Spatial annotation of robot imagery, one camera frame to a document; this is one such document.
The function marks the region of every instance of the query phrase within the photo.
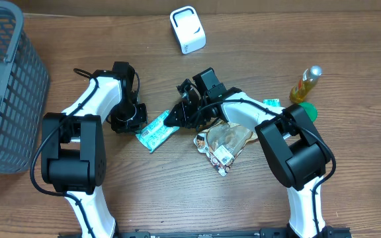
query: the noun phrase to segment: wood grain surface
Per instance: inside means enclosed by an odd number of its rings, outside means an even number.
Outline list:
[[[184,56],[168,16],[26,20],[24,29],[51,75],[46,112],[62,111],[87,88],[74,67],[94,71],[130,62],[152,121],[178,101],[176,85],[208,67],[227,88],[289,106],[290,89],[318,64],[323,77],[308,101],[337,158],[337,172],[321,188],[323,217],[334,227],[350,227],[353,237],[381,237],[381,12],[204,15],[201,21],[206,46]],[[193,145],[194,130],[180,129],[150,154],[135,136],[103,128],[103,188],[121,231],[229,231],[288,222],[286,189],[258,142],[221,177]],[[36,174],[52,189],[39,166]],[[79,230],[69,204],[35,191],[28,173],[0,175],[0,237]]]
[[[198,14],[381,11],[381,0],[9,0],[25,13],[70,16],[169,15],[191,5]]]

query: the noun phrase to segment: black cable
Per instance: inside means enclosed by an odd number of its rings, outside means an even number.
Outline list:
[[[109,117],[109,116],[110,116],[110,114],[108,114],[108,115],[106,116],[105,121],[106,121],[108,124],[111,125],[111,122],[108,120],[108,117]]]
[[[206,97],[208,96],[208,91],[205,91],[204,92],[204,96],[202,97],[203,101],[204,101],[204,105],[203,106],[206,106],[208,105],[208,102],[206,102]]]
[[[201,114],[201,112],[207,108],[210,108],[210,107],[213,107],[215,105],[219,105],[219,104],[223,104],[225,102],[244,102],[244,103],[247,103],[247,104],[250,104],[260,110],[262,110],[263,112],[266,112],[268,114],[271,114],[273,116],[276,116],[276,117],[279,117],[280,119],[283,119],[284,121],[288,122],[289,124],[292,124],[294,127],[298,128],[299,130],[303,130],[304,132],[308,133],[310,136],[312,136],[314,139],[316,139],[318,141],[318,143],[320,143],[326,150],[326,152],[330,155],[330,158],[331,158],[331,164],[332,164],[332,168],[329,172],[329,174],[324,177],[323,179],[321,179],[319,182],[317,182],[314,187],[313,187],[313,190],[312,190],[312,207],[313,207],[313,213],[314,213],[314,223],[316,225],[316,230],[317,230],[317,234],[319,235],[320,234],[320,230],[319,230],[319,227],[318,227],[318,219],[317,219],[317,210],[316,210],[316,190],[317,188],[323,184],[325,181],[327,181],[328,179],[330,179],[333,174],[335,173],[336,171],[336,158],[333,154],[333,152],[331,152],[330,148],[323,142],[323,140],[321,140],[320,138],[318,138],[314,133],[312,133],[311,131],[309,131],[308,129],[300,126],[298,123],[296,123],[295,121],[281,115],[281,114],[278,114],[276,112],[272,112],[270,111],[268,108],[265,108],[259,104],[257,104],[256,102],[253,102],[253,101],[250,101],[250,100],[245,100],[245,99],[230,99],[230,100],[221,100],[219,102],[213,102],[209,105],[206,105],[206,106],[203,106],[202,108],[198,109],[196,111],[195,114],[193,114],[191,116],[191,118],[189,118],[189,122],[192,122],[192,119],[196,116],[197,116],[197,119],[196,119],[196,122],[195,123],[198,123],[198,119],[199,119],[199,115]]]
[[[50,196],[63,196],[63,197],[70,198],[70,199],[74,200],[75,203],[76,203],[76,206],[79,206],[80,212],[82,213],[83,221],[86,224],[86,228],[88,230],[88,233],[91,234],[92,238],[96,238],[95,234],[93,233],[92,227],[89,224],[89,220],[87,219],[87,216],[86,216],[86,213],[85,213],[85,209],[83,208],[83,205],[82,205],[82,203],[80,202],[80,200],[78,198],[76,198],[74,195],[68,194],[66,192],[51,192],[51,191],[48,191],[48,190],[44,190],[43,188],[41,188],[39,186],[39,184],[36,182],[36,179],[34,178],[34,168],[36,166],[36,162],[37,162],[37,160],[39,158],[39,155],[42,152],[42,150],[45,147],[45,145],[49,142],[51,137],[63,126],[63,124],[65,122],[67,122],[71,117],[73,117],[74,114],[79,112],[83,108],[83,106],[85,106],[85,104],[89,100],[91,100],[92,96],[97,92],[97,90],[99,88],[98,80],[96,78],[94,78],[91,73],[86,72],[86,71],[84,71],[82,69],[74,69],[73,71],[75,73],[77,73],[78,75],[81,75],[81,76],[84,76],[84,77],[88,78],[89,80],[91,80],[91,79],[95,80],[95,87],[93,88],[91,93],[86,97],[86,99],[83,100],[82,103],[79,103],[79,105],[77,106],[77,108],[75,110],[73,110],[73,112],[71,112],[63,120],[61,120],[61,122],[58,124],[58,126],[56,128],[54,128],[50,132],[50,134],[39,145],[39,148],[38,148],[38,150],[35,153],[35,156],[34,156],[34,158],[32,160],[32,163],[30,164],[30,181],[32,182],[32,184],[35,187],[35,189],[37,189],[37,191],[39,191],[39,192],[41,192],[43,194],[47,194],[47,195],[50,195]]]
[[[138,96],[139,90],[140,90],[140,78],[139,78],[138,73],[136,73],[136,71],[135,71],[135,75],[136,75],[136,79],[138,80],[138,89],[136,89],[136,96]]]
[[[207,130],[207,129],[210,129],[213,125],[215,125],[218,121],[220,120],[220,118],[216,118],[214,119],[214,121],[211,122],[211,124],[209,126],[206,126],[204,128],[202,128],[201,130],[197,129],[196,132],[199,133],[203,130]]]

